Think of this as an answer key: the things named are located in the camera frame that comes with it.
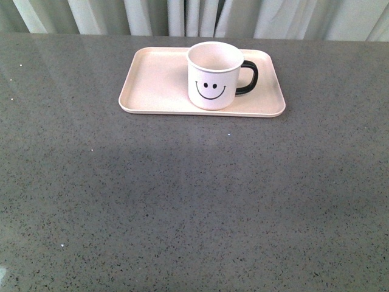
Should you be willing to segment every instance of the mug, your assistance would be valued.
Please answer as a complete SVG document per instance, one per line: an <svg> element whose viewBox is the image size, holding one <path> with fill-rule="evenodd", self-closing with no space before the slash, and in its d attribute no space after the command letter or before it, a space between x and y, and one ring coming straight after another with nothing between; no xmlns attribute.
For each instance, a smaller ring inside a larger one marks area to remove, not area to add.
<svg viewBox="0 0 389 292"><path fill-rule="evenodd" d="M191 102L204 110L221 110L235 96L254 89L258 81L255 63L244 59L243 53L231 44L208 41L195 44L187 54L188 95ZM241 68L253 70L247 86L236 88Z"/></svg>

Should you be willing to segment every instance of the black mug handle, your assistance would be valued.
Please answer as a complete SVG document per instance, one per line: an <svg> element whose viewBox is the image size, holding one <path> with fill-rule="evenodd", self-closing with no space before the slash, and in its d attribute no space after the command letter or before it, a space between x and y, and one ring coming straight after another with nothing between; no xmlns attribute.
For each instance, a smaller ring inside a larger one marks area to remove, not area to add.
<svg viewBox="0 0 389 292"><path fill-rule="evenodd" d="M250 84L247 85L247 86L244 86L244 87L239 87L236 89L236 95L240 95L240 94L245 94L245 93L248 93L250 92L251 90L254 89L255 85L256 85L256 82L258 81L258 68L256 67L256 64L254 64L253 62L251 61L243 61L243 64L241 66L241 68L250 68L254 71L254 74L253 74L253 79L251 80Z"/></svg>

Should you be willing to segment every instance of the curtain fold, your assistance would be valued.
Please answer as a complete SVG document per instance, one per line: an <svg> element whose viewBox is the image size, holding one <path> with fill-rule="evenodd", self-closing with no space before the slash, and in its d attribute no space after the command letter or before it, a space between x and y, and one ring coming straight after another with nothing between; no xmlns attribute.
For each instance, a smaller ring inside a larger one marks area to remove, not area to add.
<svg viewBox="0 0 389 292"><path fill-rule="evenodd" d="M389 0L0 0L0 32L389 41Z"/></svg>

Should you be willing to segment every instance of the countertop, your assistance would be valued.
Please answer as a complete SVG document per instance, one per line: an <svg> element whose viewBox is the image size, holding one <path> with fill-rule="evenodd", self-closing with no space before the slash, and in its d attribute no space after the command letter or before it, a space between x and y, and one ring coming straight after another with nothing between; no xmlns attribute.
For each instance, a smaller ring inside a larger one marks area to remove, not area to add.
<svg viewBox="0 0 389 292"><path fill-rule="evenodd" d="M205 40L0 34L2 292L389 291L389 44L217 39L271 56L271 119L120 108Z"/></svg>

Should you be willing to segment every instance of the tray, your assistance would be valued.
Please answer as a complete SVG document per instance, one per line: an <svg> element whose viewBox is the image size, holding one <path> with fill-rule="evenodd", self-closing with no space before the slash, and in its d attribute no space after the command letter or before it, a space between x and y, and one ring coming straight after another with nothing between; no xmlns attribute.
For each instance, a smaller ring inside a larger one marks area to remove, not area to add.
<svg viewBox="0 0 389 292"><path fill-rule="evenodd" d="M253 91L235 97L227 108L200 109L188 97L187 47L146 47L134 56L119 96L123 110L134 114L275 117L285 101L270 56L260 50L241 50L260 72ZM250 83L252 70L242 68L238 87Z"/></svg>

